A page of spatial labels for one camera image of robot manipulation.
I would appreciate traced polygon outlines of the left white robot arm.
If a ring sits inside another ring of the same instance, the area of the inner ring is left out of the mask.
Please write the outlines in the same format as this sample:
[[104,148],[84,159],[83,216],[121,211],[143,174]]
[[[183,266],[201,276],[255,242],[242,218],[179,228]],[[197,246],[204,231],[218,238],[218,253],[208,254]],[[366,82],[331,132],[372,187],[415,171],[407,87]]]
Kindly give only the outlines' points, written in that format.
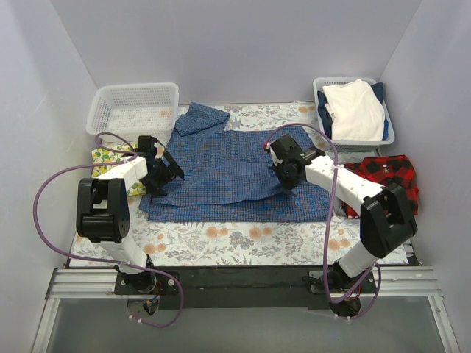
[[130,211],[127,191],[141,182],[150,196],[165,196],[163,187],[184,172],[155,137],[141,135],[132,150],[131,161],[117,165],[97,178],[78,184],[77,233],[105,249],[122,275],[124,284],[148,294],[158,284],[149,255],[140,249],[128,232]]

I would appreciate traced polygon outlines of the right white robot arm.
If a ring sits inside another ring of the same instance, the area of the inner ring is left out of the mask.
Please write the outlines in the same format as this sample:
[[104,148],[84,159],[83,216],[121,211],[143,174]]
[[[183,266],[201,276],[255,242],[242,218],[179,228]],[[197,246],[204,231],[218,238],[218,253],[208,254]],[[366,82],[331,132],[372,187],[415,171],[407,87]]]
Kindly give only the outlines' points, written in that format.
[[290,135],[265,143],[264,150],[283,188],[292,190],[302,182],[319,186],[360,217],[359,241],[326,270],[322,281],[328,288],[352,291],[379,259],[416,235],[417,223],[402,186],[364,179],[316,147],[302,149]]

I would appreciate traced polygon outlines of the blue checkered long sleeve shirt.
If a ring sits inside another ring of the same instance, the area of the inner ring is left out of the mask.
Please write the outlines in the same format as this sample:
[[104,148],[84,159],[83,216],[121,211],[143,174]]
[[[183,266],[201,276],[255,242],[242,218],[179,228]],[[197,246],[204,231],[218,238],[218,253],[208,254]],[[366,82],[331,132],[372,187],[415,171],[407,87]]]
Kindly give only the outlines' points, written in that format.
[[175,123],[166,151],[184,172],[165,195],[142,196],[154,222],[319,222],[329,193],[304,182],[285,193],[263,151],[267,132],[227,130],[228,112],[197,103]]

